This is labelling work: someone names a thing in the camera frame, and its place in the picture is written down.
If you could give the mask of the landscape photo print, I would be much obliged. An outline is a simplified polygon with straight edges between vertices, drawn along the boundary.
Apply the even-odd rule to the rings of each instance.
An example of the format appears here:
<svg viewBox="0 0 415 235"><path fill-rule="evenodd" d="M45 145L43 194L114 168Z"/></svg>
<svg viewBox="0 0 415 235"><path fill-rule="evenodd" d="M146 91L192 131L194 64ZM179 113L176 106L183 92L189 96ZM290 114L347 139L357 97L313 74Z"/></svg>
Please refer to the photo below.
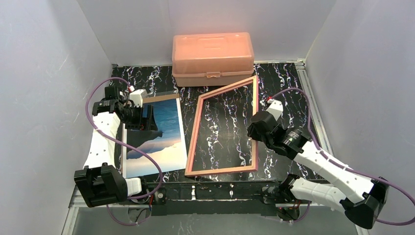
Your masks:
<svg viewBox="0 0 415 235"><path fill-rule="evenodd" d="M148 154L162 172L185 169L187 149L178 98L152 102L157 131L124 130L124 141ZM157 168L141 153L123 148L122 174L134 178L158 174Z"/></svg>

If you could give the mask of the pink wooden picture frame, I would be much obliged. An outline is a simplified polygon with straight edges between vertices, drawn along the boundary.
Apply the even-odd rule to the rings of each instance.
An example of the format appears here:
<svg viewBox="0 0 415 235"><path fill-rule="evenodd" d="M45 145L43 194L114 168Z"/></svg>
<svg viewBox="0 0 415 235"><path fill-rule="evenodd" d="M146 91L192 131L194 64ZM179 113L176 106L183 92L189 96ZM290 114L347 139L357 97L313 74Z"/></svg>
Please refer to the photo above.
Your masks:
<svg viewBox="0 0 415 235"><path fill-rule="evenodd" d="M191 135L191 141L187 156L187 163L185 168L184 175L186 177L195 177L195 176L205 176L205 175L220 175L220 174L230 174L230 173L238 173L238 172L254 172L258 171L258 141L251 140L252 147L251 147L251 156L252 156L252 162L251 165L246 166L237 166L237 167L227 167L227 168L219 168L219 169L206 169L206 170L193 170L193 163L194 163L194 157L196 152L196 145L197 145L197 139L198 139L198 133L199 133L199 127L200 127L200 121L201 121L201 115L202 115L202 105L205 99L211 98L213 96L223 94L226 92L229 92L231 90L237 89L239 87L243 87L246 85L252 84L253 85L253 115L255 115L258 112L258 84L259 80L258 77L251 76L249 78L240 80L238 82L232 83L230 85L223 86L221 88L215 89L213 91L210 91L208 93L202 94L198 97L197 101L197 108L195 112L195 118L193 123L193 129L192 129L192 135Z"/></svg>

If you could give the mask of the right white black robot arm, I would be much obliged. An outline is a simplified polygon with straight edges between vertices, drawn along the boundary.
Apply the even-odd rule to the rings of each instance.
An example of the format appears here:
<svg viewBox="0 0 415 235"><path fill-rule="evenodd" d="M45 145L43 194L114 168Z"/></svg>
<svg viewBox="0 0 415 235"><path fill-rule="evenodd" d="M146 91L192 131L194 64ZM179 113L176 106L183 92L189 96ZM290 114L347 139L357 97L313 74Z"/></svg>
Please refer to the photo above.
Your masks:
<svg viewBox="0 0 415 235"><path fill-rule="evenodd" d="M377 180L359 176L330 163L311 137L301 129L283 128L272 114L260 111L253 115L248 137L297 163L307 166L331 185L308 181L298 175L287 178L268 191L286 200L306 200L323 204L345 214L355 225L372 229L386 203L389 187Z"/></svg>

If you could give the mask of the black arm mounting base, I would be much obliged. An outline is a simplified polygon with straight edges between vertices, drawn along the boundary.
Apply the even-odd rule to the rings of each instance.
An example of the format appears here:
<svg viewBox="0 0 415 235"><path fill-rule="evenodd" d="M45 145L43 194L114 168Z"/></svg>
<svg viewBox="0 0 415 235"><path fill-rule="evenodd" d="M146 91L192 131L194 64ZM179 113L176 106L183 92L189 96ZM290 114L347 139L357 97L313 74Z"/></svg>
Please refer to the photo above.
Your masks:
<svg viewBox="0 0 415 235"><path fill-rule="evenodd" d="M297 219L305 200L284 199L273 192L275 181L173 182L158 189L142 207L153 216L179 214L259 214Z"/></svg>

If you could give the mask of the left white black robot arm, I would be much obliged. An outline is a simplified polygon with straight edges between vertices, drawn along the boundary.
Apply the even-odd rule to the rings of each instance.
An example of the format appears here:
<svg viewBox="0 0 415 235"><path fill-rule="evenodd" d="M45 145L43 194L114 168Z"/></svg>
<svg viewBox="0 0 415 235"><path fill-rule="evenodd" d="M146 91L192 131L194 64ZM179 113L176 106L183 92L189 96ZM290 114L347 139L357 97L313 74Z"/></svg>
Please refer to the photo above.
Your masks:
<svg viewBox="0 0 415 235"><path fill-rule="evenodd" d="M123 202L129 196L141 193L139 177L126 179L115 167L115 141L121 124L133 129L156 131L153 107L143 115L145 89L129 88L124 96L118 87L105 87L105 96L87 112L94 132L88 157L81 170L74 173L74 181L89 208Z"/></svg>

